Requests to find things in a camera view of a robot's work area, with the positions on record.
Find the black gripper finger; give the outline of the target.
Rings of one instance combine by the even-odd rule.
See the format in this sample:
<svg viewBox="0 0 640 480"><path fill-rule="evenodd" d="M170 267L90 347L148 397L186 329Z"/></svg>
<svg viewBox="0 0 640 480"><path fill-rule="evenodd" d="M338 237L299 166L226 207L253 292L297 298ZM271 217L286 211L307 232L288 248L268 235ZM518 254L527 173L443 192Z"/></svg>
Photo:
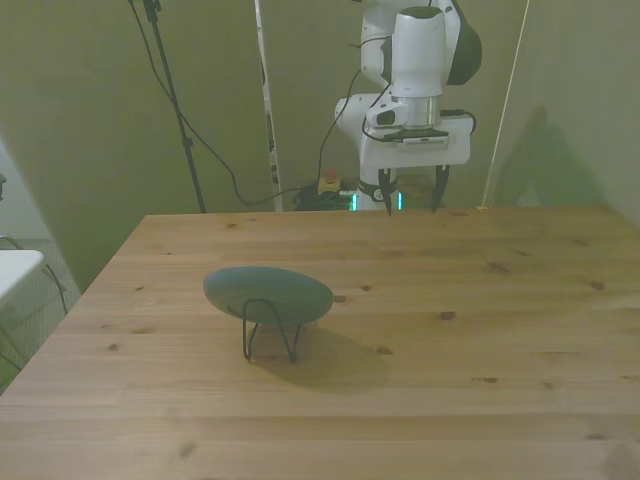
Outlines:
<svg viewBox="0 0 640 480"><path fill-rule="evenodd" d="M441 205L444 197L448 181L449 181L450 166L443 165L437 166L435 171L435 185L432 191L431 197L431 210L435 213Z"/></svg>
<svg viewBox="0 0 640 480"><path fill-rule="evenodd" d="M395 180L395 171L392 169L379 169L378 182L381 191L383 203L389 216L392 216L393 210L393 194L397 190L397 181Z"/></svg>

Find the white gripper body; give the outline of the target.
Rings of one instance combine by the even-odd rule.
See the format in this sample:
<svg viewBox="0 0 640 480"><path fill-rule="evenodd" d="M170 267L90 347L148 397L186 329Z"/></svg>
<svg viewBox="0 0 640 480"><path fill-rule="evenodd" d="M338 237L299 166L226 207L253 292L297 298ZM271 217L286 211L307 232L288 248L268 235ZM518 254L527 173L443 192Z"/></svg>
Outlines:
<svg viewBox="0 0 640 480"><path fill-rule="evenodd" d="M423 130L369 129L360 146L360 166L402 169L462 165L471 154L471 117L450 116Z"/></svg>

